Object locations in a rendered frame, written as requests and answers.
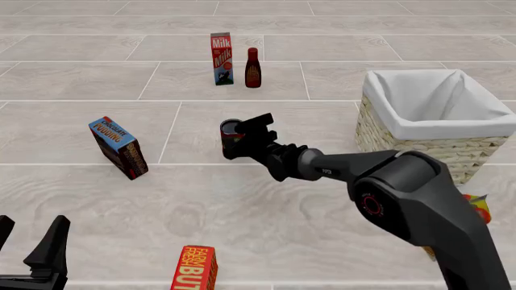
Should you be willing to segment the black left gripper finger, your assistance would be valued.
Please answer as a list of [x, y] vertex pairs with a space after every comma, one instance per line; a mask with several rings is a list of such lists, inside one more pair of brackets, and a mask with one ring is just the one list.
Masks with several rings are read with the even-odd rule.
[[6, 240], [9, 238], [14, 226], [15, 222], [12, 219], [6, 215], [0, 215], [0, 251], [6, 243]]
[[40, 243], [23, 262], [32, 271], [51, 270], [67, 275], [66, 246], [70, 224], [64, 215], [57, 216]]

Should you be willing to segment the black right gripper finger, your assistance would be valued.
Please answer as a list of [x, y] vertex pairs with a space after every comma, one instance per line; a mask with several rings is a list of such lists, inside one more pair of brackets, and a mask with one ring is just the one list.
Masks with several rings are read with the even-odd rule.
[[223, 156], [228, 160], [249, 157], [264, 160], [264, 138], [261, 137], [229, 137], [223, 140]]

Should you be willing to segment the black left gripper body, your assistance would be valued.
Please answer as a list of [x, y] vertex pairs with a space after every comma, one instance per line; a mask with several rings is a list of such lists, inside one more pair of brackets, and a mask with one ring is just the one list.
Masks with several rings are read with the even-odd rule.
[[30, 275], [0, 275], [0, 290], [64, 290], [68, 268], [31, 267]]

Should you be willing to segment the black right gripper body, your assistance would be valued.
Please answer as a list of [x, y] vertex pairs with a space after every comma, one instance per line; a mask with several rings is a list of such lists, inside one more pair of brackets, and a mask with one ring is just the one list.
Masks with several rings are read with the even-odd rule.
[[308, 147], [296, 144], [281, 145], [272, 142], [257, 154], [257, 161], [264, 165], [272, 178], [282, 182], [287, 178], [295, 178], [304, 180], [305, 178], [299, 172], [299, 158]]

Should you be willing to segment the dark red tomato sauce tin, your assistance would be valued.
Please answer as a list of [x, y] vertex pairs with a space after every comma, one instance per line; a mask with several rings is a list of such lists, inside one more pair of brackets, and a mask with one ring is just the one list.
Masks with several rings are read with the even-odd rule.
[[219, 127], [223, 147], [223, 156], [226, 159], [235, 159], [235, 154], [232, 148], [244, 137], [244, 135], [239, 134], [235, 130], [236, 126], [240, 123], [241, 121], [238, 119], [228, 119], [222, 122]]

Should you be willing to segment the dark red sauce bottle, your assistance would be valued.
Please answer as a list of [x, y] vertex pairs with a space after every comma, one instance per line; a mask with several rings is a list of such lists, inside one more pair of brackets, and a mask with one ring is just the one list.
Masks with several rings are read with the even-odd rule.
[[257, 48], [248, 49], [248, 61], [245, 68], [245, 85], [251, 89], [261, 87], [261, 67]]

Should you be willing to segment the white cloth basket liner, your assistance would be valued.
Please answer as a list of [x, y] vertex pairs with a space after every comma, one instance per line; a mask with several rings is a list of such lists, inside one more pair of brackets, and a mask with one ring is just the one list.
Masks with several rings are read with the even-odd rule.
[[511, 136], [516, 114], [460, 69], [372, 70], [363, 93], [401, 140]]

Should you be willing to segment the woven wicker basket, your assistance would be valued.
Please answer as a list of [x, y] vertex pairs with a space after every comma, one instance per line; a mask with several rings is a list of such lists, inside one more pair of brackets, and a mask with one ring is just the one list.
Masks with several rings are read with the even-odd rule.
[[420, 151], [444, 162], [455, 184], [467, 183], [510, 136], [473, 139], [401, 140], [391, 135], [363, 93], [356, 123], [356, 144], [361, 151]]

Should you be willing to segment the red and white milk carton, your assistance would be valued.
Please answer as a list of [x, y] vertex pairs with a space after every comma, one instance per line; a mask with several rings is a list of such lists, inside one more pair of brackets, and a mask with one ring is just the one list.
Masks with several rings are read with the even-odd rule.
[[230, 33], [211, 33], [210, 47], [213, 59], [215, 84], [234, 84]]

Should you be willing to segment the blue chocolate pudding box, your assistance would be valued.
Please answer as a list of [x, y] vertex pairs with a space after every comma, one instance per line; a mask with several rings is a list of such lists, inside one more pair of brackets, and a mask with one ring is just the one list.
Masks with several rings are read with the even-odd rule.
[[129, 180], [148, 172], [138, 140], [107, 116], [89, 124], [102, 154]]

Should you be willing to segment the red and yellow butter box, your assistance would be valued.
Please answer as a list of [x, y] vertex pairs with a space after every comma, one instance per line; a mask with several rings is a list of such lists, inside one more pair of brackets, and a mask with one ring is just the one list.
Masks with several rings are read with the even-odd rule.
[[214, 290], [217, 274], [213, 247], [184, 246], [170, 290]]

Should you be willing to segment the colourful printed fruit box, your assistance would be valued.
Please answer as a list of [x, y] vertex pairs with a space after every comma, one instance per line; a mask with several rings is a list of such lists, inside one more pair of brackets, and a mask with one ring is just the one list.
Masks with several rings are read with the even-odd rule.
[[[477, 212], [477, 214], [479, 214], [479, 216], [481, 217], [481, 219], [483, 219], [485, 224], [489, 224], [491, 222], [492, 217], [491, 217], [489, 207], [486, 202], [487, 195], [476, 196], [476, 195], [463, 194], [463, 197], [475, 209], [475, 212]], [[435, 253], [432, 250], [432, 248], [430, 248], [428, 246], [425, 246], [425, 247], [423, 246], [422, 249], [427, 253], [428, 257], [433, 262], [436, 261]]]

